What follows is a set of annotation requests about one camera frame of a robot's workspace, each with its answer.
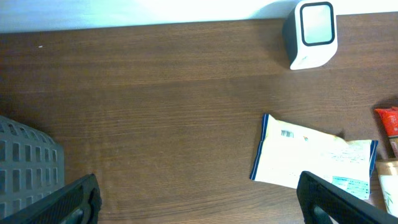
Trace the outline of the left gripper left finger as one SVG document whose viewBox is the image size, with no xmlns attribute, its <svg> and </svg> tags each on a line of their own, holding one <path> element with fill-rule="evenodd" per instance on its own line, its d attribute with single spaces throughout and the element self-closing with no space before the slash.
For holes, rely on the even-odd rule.
<svg viewBox="0 0 398 224">
<path fill-rule="evenodd" d="M 88 174 L 2 219 L 1 223 L 97 224 L 101 205 L 96 176 Z"/>
</svg>

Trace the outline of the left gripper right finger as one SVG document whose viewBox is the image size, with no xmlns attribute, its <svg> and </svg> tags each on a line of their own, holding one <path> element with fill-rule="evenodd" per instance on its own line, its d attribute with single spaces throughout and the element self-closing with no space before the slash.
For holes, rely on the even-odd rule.
<svg viewBox="0 0 398 224">
<path fill-rule="evenodd" d="M 392 216 L 317 175 L 303 171 L 297 186 L 297 197 L 304 222 L 309 223 L 397 223 Z"/>
</svg>

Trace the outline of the white tube with gold cap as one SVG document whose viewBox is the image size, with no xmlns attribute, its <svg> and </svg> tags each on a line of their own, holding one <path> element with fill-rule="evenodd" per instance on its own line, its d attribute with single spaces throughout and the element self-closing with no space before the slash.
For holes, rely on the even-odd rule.
<svg viewBox="0 0 398 224">
<path fill-rule="evenodd" d="M 397 217 L 397 159 L 376 161 L 376 169 L 386 210 Z"/>
</svg>

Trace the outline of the orange spaghetti pasta packet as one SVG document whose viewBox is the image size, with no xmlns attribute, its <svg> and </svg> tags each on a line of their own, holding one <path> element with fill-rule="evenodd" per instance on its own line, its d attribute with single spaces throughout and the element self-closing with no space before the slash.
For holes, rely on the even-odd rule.
<svg viewBox="0 0 398 224">
<path fill-rule="evenodd" d="M 378 108 L 375 109 L 375 112 L 379 115 L 382 121 L 387 137 L 389 138 L 392 151 L 395 157 L 397 157 L 397 107 L 393 106 L 386 109 Z"/>
</svg>

